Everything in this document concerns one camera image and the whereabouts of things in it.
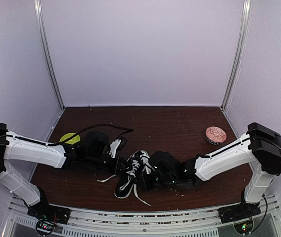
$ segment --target shoe sole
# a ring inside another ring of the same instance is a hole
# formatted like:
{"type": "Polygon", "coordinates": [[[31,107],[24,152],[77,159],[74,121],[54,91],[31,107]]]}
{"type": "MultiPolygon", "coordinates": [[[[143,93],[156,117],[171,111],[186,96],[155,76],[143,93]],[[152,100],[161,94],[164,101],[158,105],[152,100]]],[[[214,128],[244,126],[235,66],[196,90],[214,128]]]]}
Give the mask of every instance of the shoe sole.
{"type": "Polygon", "coordinates": [[[133,185],[131,186],[131,188],[130,188],[130,190],[129,190],[129,192],[128,192],[128,194],[127,194],[126,196],[124,196],[124,197],[118,197],[118,196],[116,196],[115,192],[114,192],[114,196],[117,197],[118,199],[125,199],[125,198],[128,198],[129,195],[131,194],[131,191],[132,191],[134,185],[135,185],[135,184],[133,184],[133,185]]]}

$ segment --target sneaker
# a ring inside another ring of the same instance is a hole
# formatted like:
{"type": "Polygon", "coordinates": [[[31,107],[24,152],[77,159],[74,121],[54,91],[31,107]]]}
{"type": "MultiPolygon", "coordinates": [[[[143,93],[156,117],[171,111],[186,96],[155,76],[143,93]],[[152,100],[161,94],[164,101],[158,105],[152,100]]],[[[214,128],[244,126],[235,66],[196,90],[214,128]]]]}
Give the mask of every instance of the sneaker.
{"type": "Polygon", "coordinates": [[[146,151],[139,150],[132,154],[127,160],[130,165],[130,170],[120,176],[120,179],[115,187],[114,195],[119,199],[127,198],[131,191],[134,190],[135,196],[144,204],[150,206],[145,201],[141,200],[137,193],[136,177],[146,171],[150,174],[152,167],[148,163],[149,155],[146,151]]]}

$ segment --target metal frame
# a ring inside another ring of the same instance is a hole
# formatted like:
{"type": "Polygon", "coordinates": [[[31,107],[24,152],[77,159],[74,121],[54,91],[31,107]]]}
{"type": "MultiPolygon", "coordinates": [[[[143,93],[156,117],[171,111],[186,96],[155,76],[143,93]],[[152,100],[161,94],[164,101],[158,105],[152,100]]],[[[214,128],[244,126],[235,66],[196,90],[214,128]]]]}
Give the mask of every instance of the metal frame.
{"type": "Polygon", "coordinates": [[[230,73],[224,100],[223,100],[223,103],[221,106],[221,108],[224,111],[227,110],[229,99],[232,96],[233,88],[234,88],[234,85],[235,85],[236,79],[237,79],[238,70],[240,68],[240,59],[241,59],[242,52],[244,50],[245,39],[246,39],[249,20],[250,20],[251,7],[252,7],[252,0],[244,0],[243,13],[242,13],[242,18],[241,18],[239,39],[238,39],[238,44],[237,44],[237,48],[236,48],[235,59],[234,59],[231,73],[230,73]]]}
{"type": "MultiPolygon", "coordinates": [[[[278,236],[281,237],[280,209],[275,196],[267,196],[267,202],[268,213],[272,214],[278,236]]],[[[69,207],[71,213],[68,224],[58,224],[54,233],[66,237],[200,237],[203,233],[204,236],[217,237],[219,227],[233,224],[221,224],[218,213],[221,207],[163,212],[110,212],[69,207]]],[[[260,209],[261,214],[256,218],[265,212],[263,200],[260,209]]],[[[1,236],[11,236],[15,223],[33,228],[37,220],[26,213],[27,208],[22,200],[14,196],[1,236]]]]}
{"type": "Polygon", "coordinates": [[[48,41],[47,41],[47,36],[46,36],[45,24],[44,24],[43,15],[42,15],[41,0],[34,0],[34,4],[35,4],[35,13],[36,13],[36,17],[37,17],[38,27],[40,29],[41,42],[42,42],[43,51],[45,54],[46,65],[48,68],[53,90],[54,90],[55,95],[58,100],[59,107],[62,110],[65,108],[65,105],[62,101],[60,89],[58,87],[58,83],[56,80],[55,71],[52,66],[52,61],[51,61],[51,56],[50,56],[48,41]]]}
{"type": "MultiPolygon", "coordinates": [[[[52,133],[54,132],[55,127],[57,126],[57,124],[58,124],[58,122],[59,122],[59,120],[60,120],[60,118],[61,118],[61,116],[62,116],[62,114],[63,114],[64,111],[65,111],[65,109],[62,109],[62,110],[61,110],[60,114],[58,115],[58,118],[56,119],[56,122],[53,124],[53,126],[51,127],[50,132],[49,132],[48,135],[46,136],[45,142],[47,142],[47,141],[49,140],[49,138],[51,137],[51,135],[52,135],[52,133]]],[[[31,181],[32,176],[33,176],[33,174],[34,174],[34,172],[35,172],[35,170],[36,170],[37,165],[38,165],[38,164],[35,163],[34,168],[33,168],[33,171],[32,171],[32,173],[31,173],[31,175],[30,175],[28,181],[31,181]]]]}

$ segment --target dark wooden surface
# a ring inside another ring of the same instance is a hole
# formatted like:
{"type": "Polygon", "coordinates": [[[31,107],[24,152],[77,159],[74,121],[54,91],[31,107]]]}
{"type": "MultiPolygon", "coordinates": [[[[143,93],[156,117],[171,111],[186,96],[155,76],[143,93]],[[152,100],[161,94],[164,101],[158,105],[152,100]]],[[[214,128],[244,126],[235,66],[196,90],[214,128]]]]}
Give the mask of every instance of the dark wooden surface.
{"type": "MultiPolygon", "coordinates": [[[[235,140],[222,112],[214,107],[67,108],[50,140],[58,141],[65,133],[97,123],[135,129],[126,135],[128,144],[120,152],[126,158],[138,149],[149,154],[158,150],[168,151],[180,161],[192,158],[196,153],[212,152],[221,146],[206,141],[205,130],[209,126],[218,126],[226,131],[228,138],[222,146],[235,140]]],[[[110,139],[120,133],[112,128],[98,129],[108,134],[110,139]]],[[[151,207],[141,203],[133,193],[127,199],[115,198],[113,191],[118,177],[106,183],[96,181],[109,177],[107,173],[63,171],[39,164],[32,183],[42,187],[48,200],[54,204],[107,211],[165,211],[239,202],[241,191],[251,176],[249,165],[242,165],[190,190],[173,187],[142,192],[138,189],[140,198],[151,207]]]]}

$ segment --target bowl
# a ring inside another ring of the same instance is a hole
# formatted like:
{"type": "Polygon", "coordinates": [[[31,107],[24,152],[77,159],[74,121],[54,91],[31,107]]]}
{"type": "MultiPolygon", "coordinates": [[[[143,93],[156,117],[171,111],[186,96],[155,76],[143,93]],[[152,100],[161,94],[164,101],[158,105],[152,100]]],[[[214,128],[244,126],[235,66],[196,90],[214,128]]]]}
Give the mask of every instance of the bowl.
{"type": "Polygon", "coordinates": [[[206,129],[206,140],[213,145],[222,144],[227,138],[225,131],[219,127],[209,127],[206,129]]]}

